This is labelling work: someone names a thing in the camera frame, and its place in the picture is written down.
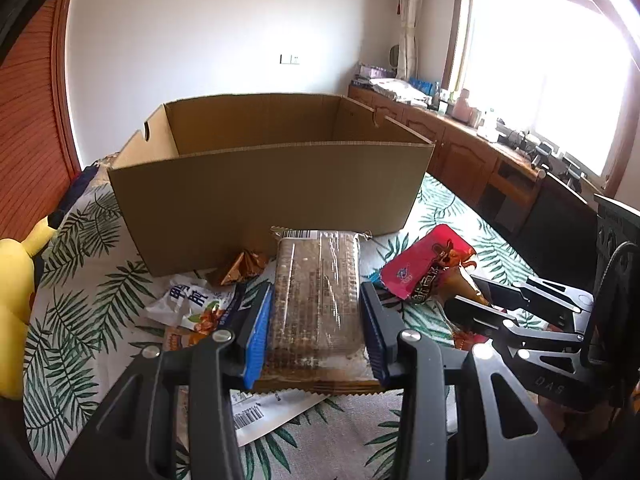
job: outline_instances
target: blue gripper pad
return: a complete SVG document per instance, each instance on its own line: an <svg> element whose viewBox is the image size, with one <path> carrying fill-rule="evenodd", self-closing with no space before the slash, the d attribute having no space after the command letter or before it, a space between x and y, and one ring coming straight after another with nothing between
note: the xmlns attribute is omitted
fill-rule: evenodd
<svg viewBox="0 0 640 480"><path fill-rule="evenodd" d="M383 343L380 327L374 314L373 301L378 300L378 295L371 283L363 283L360 286L360 311L362 313L362 330L364 341L369 353L369 364L373 376L380 382L383 388L389 384L389 370L386 366L386 348Z"/></svg>
<svg viewBox="0 0 640 480"><path fill-rule="evenodd" d="M262 365L264 364L272 297L273 285L270 285L260 305L260 312L255 320L254 330L249 337L249 343L244 355L244 373L242 376L244 379L244 387L247 390L254 387L254 382L260 377Z"/></svg>

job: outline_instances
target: orange candy wrapper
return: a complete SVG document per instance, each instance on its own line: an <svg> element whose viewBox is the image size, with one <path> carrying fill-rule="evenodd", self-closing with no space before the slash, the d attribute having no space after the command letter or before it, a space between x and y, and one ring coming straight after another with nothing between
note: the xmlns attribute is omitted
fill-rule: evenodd
<svg viewBox="0 0 640 480"><path fill-rule="evenodd" d="M216 269L207 275L207 281L212 285L243 283L255 276L260 276L268 263L268 256L244 250L238 254L226 272L222 270L226 267Z"/></svg>

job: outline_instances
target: box flap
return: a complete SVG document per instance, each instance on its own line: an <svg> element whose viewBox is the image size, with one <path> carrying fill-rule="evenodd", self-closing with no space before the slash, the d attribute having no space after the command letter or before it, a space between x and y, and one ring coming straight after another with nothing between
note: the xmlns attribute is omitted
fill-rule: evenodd
<svg viewBox="0 0 640 480"><path fill-rule="evenodd" d="M174 136L161 105L145 121L145 133L136 131L114 161L112 168L125 168L154 160L167 160L178 156Z"/></svg>
<svg viewBox="0 0 640 480"><path fill-rule="evenodd" d="M181 155L241 146L331 140L340 97L322 94L219 95L168 104Z"/></svg>
<svg viewBox="0 0 640 480"><path fill-rule="evenodd" d="M244 248L274 254L274 225L397 231L432 152L388 142L259 146L122 167L110 177L146 266L163 276L213 267Z"/></svg>

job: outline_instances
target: leaf print bedsheet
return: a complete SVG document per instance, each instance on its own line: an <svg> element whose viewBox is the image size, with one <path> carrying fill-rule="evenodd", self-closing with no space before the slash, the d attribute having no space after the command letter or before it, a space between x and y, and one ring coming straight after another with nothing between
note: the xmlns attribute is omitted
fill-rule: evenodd
<svg viewBox="0 0 640 480"><path fill-rule="evenodd" d="M385 262L439 223L448 224L476 248L477 274L503 283L532 274L486 222L427 174L405 227L362 244L363 279L374 278ZM162 341L164 327L142 312L166 292L169 277L152 278L146 271L109 184L90 186L66 216L44 259L24 361L24 420L34 454L53 478L132 357L149 343ZM245 301L261 280L248 286ZM391 295L385 304L401 308L409 327L452 344L432 304L402 304ZM532 316L521 314L520 321L532 328L543 326ZM447 413L455 412L452 398L450 392ZM244 446L245 477L384 478L393 462L401 405L401 392L326 399ZM180 446L177 466L178 478L188 478L188 453Z"/></svg>

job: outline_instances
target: plastic bag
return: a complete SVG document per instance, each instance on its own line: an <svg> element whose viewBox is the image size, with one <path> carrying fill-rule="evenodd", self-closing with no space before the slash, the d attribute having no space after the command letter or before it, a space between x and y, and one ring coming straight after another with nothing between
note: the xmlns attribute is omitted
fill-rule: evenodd
<svg viewBox="0 0 640 480"><path fill-rule="evenodd" d="M176 274L164 296L145 308L145 315L167 326L208 335L216 329L235 293L235 285L212 287L206 280Z"/></svg>
<svg viewBox="0 0 640 480"><path fill-rule="evenodd" d="M370 380L358 309L359 258L357 234L283 232L261 379Z"/></svg>

